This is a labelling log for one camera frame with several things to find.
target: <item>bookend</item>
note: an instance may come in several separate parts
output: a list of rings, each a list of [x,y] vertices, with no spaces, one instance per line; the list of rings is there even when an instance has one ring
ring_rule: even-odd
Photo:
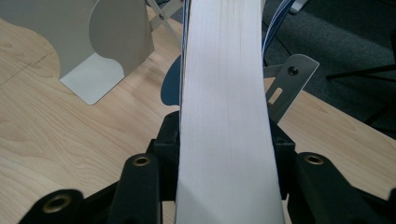
[[[106,95],[154,51],[151,32],[161,24],[181,41],[166,20],[182,7],[171,0],[149,21],[144,0],[3,0],[0,18],[44,36],[60,61],[60,81],[86,104]]]
[[[147,152],[125,162],[119,182],[86,199],[75,189],[52,192],[20,223],[163,223],[161,202],[174,201],[177,194],[178,123],[178,111],[167,115]],[[281,196],[289,195],[292,223],[396,222],[396,189],[385,201],[353,188],[328,159],[297,154],[294,142],[274,122],[270,125]]]

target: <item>black plastic part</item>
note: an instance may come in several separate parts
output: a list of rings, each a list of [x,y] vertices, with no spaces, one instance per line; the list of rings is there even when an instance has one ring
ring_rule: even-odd
[[[108,224],[162,223],[159,170],[157,158],[148,153],[125,162]]]
[[[37,201],[20,223],[75,223],[78,216],[78,209],[82,203],[82,193],[78,190],[57,190]]]
[[[161,200],[174,201],[176,199],[179,143],[179,112],[168,114],[154,142],[152,153],[160,161]]]
[[[315,153],[300,153],[295,160],[294,174],[296,184],[316,221],[312,223],[387,223],[370,208],[327,158]],[[291,220],[297,218],[294,215],[296,214],[290,212]]]
[[[106,223],[118,184],[109,185],[86,198],[79,209],[79,223]]]
[[[276,169],[279,179],[282,200],[286,200],[290,191],[292,180],[292,167],[294,164],[295,143],[270,120],[271,136],[276,157]]]

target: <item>metal bookend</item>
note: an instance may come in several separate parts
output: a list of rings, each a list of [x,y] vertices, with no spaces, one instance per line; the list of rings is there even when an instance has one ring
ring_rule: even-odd
[[[282,119],[318,66],[315,60],[303,54],[294,54],[284,64],[264,67],[264,78],[275,77],[266,93],[271,103],[268,115],[275,123]]]
[[[3,0],[0,18],[43,35],[58,53],[61,82],[88,105],[154,51],[143,0]]]

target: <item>metal screw hole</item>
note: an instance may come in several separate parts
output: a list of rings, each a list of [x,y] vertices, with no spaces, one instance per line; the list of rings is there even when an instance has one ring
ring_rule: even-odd
[[[150,162],[149,158],[144,156],[134,159],[135,166],[145,166],[149,164],[149,162]]]
[[[314,156],[314,155],[306,156],[305,160],[311,164],[314,164],[314,165],[321,165],[324,163],[324,160],[322,158]]]
[[[55,195],[43,206],[43,212],[47,214],[56,213],[66,208],[72,202],[68,194]]]

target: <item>metal bracket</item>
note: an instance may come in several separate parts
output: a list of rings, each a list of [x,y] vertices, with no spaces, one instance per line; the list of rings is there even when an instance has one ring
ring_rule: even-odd
[[[169,32],[169,34],[174,38],[177,47],[181,49],[180,36],[175,32],[175,30],[169,24],[168,18],[170,18],[173,14],[175,14],[175,12],[177,12],[181,7],[183,7],[182,1],[171,0],[163,8],[160,8],[155,2],[155,0],[148,0],[148,3],[156,14],[156,16],[153,19],[151,19],[151,21],[149,22],[151,32],[156,30],[160,25],[163,25],[165,29]]]
[[[264,68],[264,78],[275,77],[266,93],[270,103],[268,115],[275,123],[282,119],[318,66],[319,63],[308,56],[294,54],[284,64]]]

